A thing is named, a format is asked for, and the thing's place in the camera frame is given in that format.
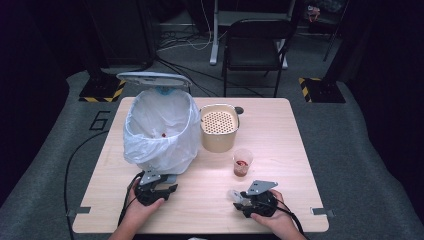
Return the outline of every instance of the plastic cup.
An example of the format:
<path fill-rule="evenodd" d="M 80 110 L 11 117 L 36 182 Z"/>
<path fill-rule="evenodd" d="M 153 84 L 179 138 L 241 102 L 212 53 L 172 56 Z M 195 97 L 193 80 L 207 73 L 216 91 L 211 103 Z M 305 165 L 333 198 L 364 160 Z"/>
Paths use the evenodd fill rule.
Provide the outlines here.
<path fill-rule="evenodd" d="M 253 155 L 249 150 L 244 148 L 236 150 L 233 156 L 234 174 L 237 177 L 246 176 L 252 162 Z"/>

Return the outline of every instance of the human hand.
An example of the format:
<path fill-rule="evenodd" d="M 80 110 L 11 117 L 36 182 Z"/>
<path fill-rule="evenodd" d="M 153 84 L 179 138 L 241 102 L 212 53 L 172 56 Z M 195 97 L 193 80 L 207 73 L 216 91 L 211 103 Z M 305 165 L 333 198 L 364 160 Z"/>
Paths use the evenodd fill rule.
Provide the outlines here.
<path fill-rule="evenodd" d="M 162 206 L 165 202 L 165 199 L 160 198 L 156 200 L 153 204 L 149 206 L 144 206 L 141 204 L 134 193 L 135 187 L 139 184 L 140 179 L 134 181 L 134 184 L 131 186 L 131 189 L 128 194 L 127 199 L 127 208 L 124 218 L 122 219 L 121 224 L 115 230 L 115 232 L 110 236 L 111 239 L 132 239 L 137 231 L 143 226 L 147 219 L 154 213 L 156 210 Z"/>
<path fill-rule="evenodd" d="M 282 204 L 282 202 L 284 202 L 283 195 L 274 189 L 270 189 L 269 191 L 274 195 L 277 200 L 279 200 L 277 206 L 279 208 L 287 210 L 286 206 Z M 252 213 L 250 217 L 257 223 L 271 229 L 271 231 L 281 239 L 305 239 L 304 236 L 295 227 L 291 216 L 289 216 L 283 211 L 277 210 L 271 217 L 264 217 L 256 213 Z"/>
<path fill-rule="evenodd" d="M 154 202 L 153 204 L 149 206 L 144 206 L 137 200 L 137 197 L 134 192 L 139 182 L 140 179 L 137 179 L 136 181 L 134 181 L 134 184 L 131 187 L 127 199 L 127 210 L 125 213 L 125 217 L 122 221 L 131 221 L 132 223 L 137 224 L 138 228 L 141 228 L 145 221 L 154 212 L 156 212 L 156 210 L 158 210 L 160 206 L 162 206 L 162 204 L 165 202 L 165 199 L 160 198 L 156 200 L 156 202 Z"/>

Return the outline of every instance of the chair leg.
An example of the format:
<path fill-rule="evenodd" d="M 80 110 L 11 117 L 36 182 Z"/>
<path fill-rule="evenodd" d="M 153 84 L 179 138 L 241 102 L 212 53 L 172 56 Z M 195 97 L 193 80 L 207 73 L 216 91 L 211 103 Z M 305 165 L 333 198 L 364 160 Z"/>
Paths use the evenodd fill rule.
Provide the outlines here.
<path fill-rule="evenodd" d="M 275 89 L 274 89 L 274 98 L 277 97 L 277 92 L 278 92 L 278 86 L 280 85 L 280 78 L 281 78 L 281 69 L 278 70 L 278 75 L 277 75 L 277 82 L 275 84 Z"/>
<path fill-rule="evenodd" d="M 227 68 L 222 68 L 222 75 L 224 75 L 224 97 L 227 97 Z"/>

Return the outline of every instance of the wooden table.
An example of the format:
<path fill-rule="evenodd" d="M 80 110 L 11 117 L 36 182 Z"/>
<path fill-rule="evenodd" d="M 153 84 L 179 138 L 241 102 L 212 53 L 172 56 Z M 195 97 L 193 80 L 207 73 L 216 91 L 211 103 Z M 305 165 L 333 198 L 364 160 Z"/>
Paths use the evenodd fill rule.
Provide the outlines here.
<path fill-rule="evenodd" d="M 77 233 L 111 233 L 116 229 L 126 187 L 141 170 L 123 158 L 123 125 L 134 98 L 124 98 L 94 169 L 73 229 Z M 177 178 L 178 189 L 140 229 L 151 234 L 270 233 L 237 211 L 227 197 L 231 189 L 246 191 L 254 180 L 275 181 L 287 206 L 297 215 L 305 232 L 328 229 L 325 216 L 311 214 L 321 208 L 321 198 L 312 174 L 298 127 L 286 99 L 281 98 L 194 98 L 199 109 L 225 103 L 240 106 L 240 129 L 234 147 L 211 153 L 203 147 L 186 172 Z M 236 177 L 232 153 L 250 149 L 254 162 L 248 174 Z"/>

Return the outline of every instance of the dark background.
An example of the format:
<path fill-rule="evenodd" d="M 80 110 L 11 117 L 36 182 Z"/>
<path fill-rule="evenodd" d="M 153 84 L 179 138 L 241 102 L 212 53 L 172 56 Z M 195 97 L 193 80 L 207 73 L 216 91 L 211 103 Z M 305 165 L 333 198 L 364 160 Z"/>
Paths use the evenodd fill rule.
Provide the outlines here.
<path fill-rule="evenodd" d="M 354 1 L 332 63 L 337 71 L 326 76 L 337 80 L 350 72 L 347 85 L 362 109 L 369 138 L 421 221 L 423 12 L 422 3 Z M 88 67 L 108 67 L 108 61 L 82 0 L 3 1 L 0 29 L 3 203 L 54 125 L 68 95 L 66 78 Z M 358 56 L 353 53 L 361 39 L 366 41 Z M 355 71 L 346 67 L 352 58 L 358 62 Z"/>

